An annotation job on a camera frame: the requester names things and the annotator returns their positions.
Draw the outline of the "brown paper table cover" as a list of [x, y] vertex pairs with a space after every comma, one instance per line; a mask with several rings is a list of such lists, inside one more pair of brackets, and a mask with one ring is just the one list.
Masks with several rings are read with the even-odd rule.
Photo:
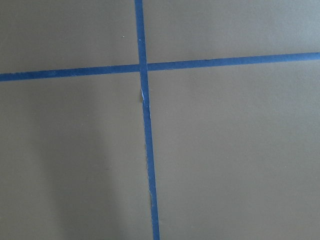
[[[320, 53], [317, 0], [142, 0], [148, 63]], [[135, 0], [3, 0], [0, 74], [139, 65]], [[159, 240], [320, 237], [320, 59], [148, 70]], [[0, 237], [154, 240], [140, 72], [0, 81]]]

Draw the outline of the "blue tape strip crosswise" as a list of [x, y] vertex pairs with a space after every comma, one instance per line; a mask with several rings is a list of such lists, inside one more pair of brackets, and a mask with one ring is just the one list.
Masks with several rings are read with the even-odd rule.
[[[206, 67], [314, 61], [319, 59], [320, 59], [320, 54], [318, 52], [307, 52], [307, 53], [291, 53], [291, 54], [156, 62], [156, 63], [147, 63], [146, 68], [148, 71], [165, 71], [165, 70], [206, 68]], [[2, 73], [0, 75], [0, 81], [10, 82], [10, 81], [35, 80], [35, 79], [52, 79], [52, 78], [82, 77], [82, 76], [93, 76], [93, 75], [121, 74], [121, 73], [138, 73], [139, 71], [140, 71], [140, 67], [138, 64], [26, 71], [26, 72]]]

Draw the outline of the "blue tape strip lengthwise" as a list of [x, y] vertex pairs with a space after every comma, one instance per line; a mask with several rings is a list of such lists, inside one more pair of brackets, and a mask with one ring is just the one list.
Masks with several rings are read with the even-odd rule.
[[148, 79], [148, 64], [147, 64], [147, 52], [146, 52], [143, 2], [141, 0], [136, 0], [134, 2], [134, 6], [135, 6], [135, 17], [136, 17], [137, 47], [138, 47], [139, 74], [140, 74], [140, 86], [141, 86], [141, 96], [142, 96], [142, 111], [143, 111], [143, 124], [144, 124], [145, 149], [146, 149], [146, 161], [147, 161], [147, 175], [148, 175], [148, 186], [149, 186], [149, 193], [150, 193], [152, 235], [154, 240], [159, 240], [160, 227], [159, 227], [156, 174], [155, 174], [154, 150], [153, 150], [152, 121], [151, 121], [151, 113], [150, 113], [149, 79]]

